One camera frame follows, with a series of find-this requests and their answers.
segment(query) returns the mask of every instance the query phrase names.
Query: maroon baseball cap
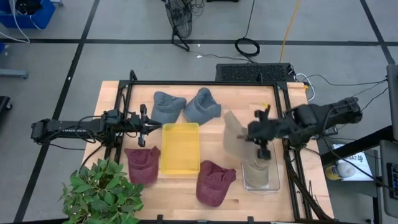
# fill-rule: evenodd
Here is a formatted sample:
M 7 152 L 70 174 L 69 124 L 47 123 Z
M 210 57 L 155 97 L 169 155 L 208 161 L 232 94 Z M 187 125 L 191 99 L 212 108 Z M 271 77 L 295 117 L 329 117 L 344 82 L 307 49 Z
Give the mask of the maroon baseball cap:
M 124 149 L 129 161 L 129 176 L 133 184 L 153 184 L 159 173 L 160 150 L 152 149 Z
M 229 185 L 236 180 L 234 169 L 224 169 L 214 162 L 203 161 L 197 182 L 197 199 L 212 207 L 223 203 Z

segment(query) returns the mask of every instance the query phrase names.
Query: yellow cable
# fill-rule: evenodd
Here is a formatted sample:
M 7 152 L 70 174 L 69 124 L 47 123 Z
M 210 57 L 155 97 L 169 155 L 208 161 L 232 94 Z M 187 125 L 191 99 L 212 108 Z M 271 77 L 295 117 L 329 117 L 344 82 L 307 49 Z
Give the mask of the yellow cable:
M 279 63 L 282 62 L 282 57 L 284 56 L 285 42 L 286 42 L 287 36 L 289 35 L 290 28 L 292 28 L 292 24 L 293 24 L 293 21 L 294 21 L 294 19 L 296 17 L 297 10 L 299 9 L 300 3 L 301 3 L 301 0 L 297 0 L 297 4 L 296 4 L 296 7 L 294 8 L 293 16 L 292 16 L 292 18 L 290 20 L 289 26 L 287 27 L 287 30 L 286 30 L 286 33 L 285 33 L 284 42 L 282 43 L 282 49 L 280 50 Z

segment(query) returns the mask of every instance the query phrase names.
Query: blue bin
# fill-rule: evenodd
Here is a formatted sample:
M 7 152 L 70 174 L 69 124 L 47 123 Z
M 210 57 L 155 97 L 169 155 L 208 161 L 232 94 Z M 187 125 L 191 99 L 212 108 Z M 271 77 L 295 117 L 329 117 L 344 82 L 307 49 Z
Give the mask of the blue bin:
M 31 15 L 31 18 L 30 15 L 18 15 L 16 12 L 16 19 L 21 29 L 37 29 L 36 26 L 40 29 L 45 29 L 49 24 L 52 14 L 55 11 L 55 6 L 50 0 L 35 1 L 40 2 L 43 8 Z M 0 22 L 7 28 L 17 28 L 8 0 L 0 0 L 0 11 L 8 13 L 0 14 Z
M 0 53 L 4 50 L 6 46 L 4 45 L 3 42 L 0 42 Z

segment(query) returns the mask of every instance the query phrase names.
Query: yellow tray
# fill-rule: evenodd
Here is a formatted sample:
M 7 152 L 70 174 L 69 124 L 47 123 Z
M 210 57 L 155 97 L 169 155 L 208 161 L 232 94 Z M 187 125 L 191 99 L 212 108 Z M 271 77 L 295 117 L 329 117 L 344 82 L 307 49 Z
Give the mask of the yellow tray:
M 199 124 L 179 123 L 163 125 L 160 171 L 163 174 L 199 173 Z

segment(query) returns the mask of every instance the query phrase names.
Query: artificial plant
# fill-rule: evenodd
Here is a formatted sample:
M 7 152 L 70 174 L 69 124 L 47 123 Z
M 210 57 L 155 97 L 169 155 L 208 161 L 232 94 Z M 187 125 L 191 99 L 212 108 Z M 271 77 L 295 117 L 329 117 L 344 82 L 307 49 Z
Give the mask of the artificial plant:
M 65 224 L 136 224 L 135 211 L 143 208 L 142 184 L 131 184 L 123 165 L 98 159 L 89 170 L 83 166 L 70 176 L 70 186 L 63 184 L 62 212 L 69 216 Z

